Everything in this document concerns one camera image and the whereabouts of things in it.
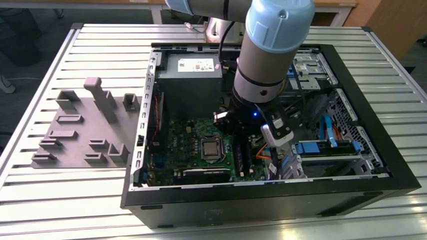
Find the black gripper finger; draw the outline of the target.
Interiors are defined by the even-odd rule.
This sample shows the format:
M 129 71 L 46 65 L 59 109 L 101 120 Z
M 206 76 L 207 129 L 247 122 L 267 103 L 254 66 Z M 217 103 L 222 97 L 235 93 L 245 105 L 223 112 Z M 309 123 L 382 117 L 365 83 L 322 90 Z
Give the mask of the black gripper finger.
M 223 134 L 234 134 L 235 132 L 235 119 L 229 111 L 214 112 L 214 126 Z

